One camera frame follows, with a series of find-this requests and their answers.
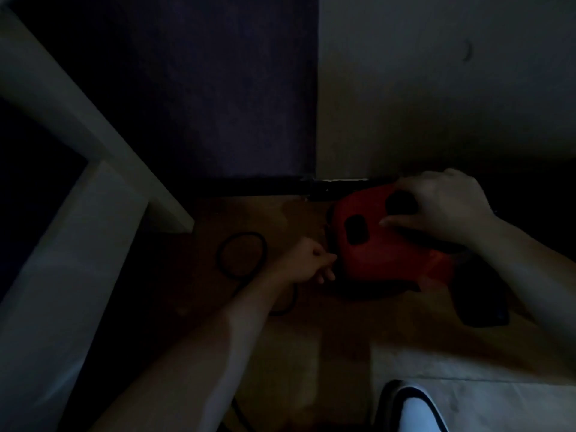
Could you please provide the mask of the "person's right forearm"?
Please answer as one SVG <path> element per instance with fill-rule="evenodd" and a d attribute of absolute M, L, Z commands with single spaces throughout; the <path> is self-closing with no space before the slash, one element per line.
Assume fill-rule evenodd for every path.
<path fill-rule="evenodd" d="M 576 262 L 497 217 L 475 225 L 467 245 L 576 363 Z"/>

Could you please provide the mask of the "red vacuum cleaner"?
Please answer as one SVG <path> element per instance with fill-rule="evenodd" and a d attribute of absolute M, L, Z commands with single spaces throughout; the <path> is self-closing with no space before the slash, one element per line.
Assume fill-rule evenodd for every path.
<path fill-rule="evenodd" d="M 456 256 L 466 254 L 466 247 L 418 230 L 380 225 L 390 215 L 418 211 L 414 196 L 395 184 L 362 189 L 333 203 L 325 235 L 330 253 L 337 254 L 335 293 L 370 300 L 447 288 Z"/>

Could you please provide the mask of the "person's right hand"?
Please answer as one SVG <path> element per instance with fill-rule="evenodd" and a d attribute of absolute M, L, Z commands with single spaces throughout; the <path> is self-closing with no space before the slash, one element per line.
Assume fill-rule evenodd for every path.
<path fill-rule="evenodd" d="M 403 177 L 395 187 L 414 196 L 419 206 L 417 231 L 435 239 L 472 246 L 478 235 L 498 222 L 479 182 L 459 170 Z"/>

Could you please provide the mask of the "white black-trimmed shoe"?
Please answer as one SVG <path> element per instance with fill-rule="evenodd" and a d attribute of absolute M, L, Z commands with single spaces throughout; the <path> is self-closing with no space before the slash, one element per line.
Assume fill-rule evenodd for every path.
<path fill-rule="evenodd" d="M 449 432 L 449 428 L 424 388 L 394 379 L 380 394 L 373 432 Z"/>

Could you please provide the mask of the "person's left hand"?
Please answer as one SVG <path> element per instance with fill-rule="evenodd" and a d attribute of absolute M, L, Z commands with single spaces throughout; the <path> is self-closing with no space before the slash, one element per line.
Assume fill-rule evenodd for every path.
<path fill-rule="evenodd" d="M 310 238 L 302 238 L 274 264 L 274 270 L 288 283 L 306 283 L 315 280 L 318 265 L 313 250 L 323 247 Z"/>

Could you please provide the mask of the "person's left forearm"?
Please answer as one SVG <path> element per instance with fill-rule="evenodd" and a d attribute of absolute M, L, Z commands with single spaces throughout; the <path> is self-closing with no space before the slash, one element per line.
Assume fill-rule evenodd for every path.
<path fill-rule="evenodd" d="M 147 368 L 89 432 L 216 432 L 296 270 L 268 268 Z"/>

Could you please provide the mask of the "dark purple fabric panel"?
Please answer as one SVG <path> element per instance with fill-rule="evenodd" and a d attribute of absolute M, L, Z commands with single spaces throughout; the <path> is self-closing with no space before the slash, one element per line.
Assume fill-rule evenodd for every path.
<path fill-rule="evenodd" d="M 311 175 L 319 0 L 15 0 L 162 179 Z"/>

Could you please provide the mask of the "white furniture frame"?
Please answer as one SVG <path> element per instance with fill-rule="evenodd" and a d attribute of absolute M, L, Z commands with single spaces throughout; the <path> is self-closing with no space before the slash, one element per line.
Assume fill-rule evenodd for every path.
<path fill-rule="evenodd" d="M 55 432 L 147 209 L 195 221 L 0 1 L 0 96 L 88 160 L 0 303 L 0 432 Z"/>

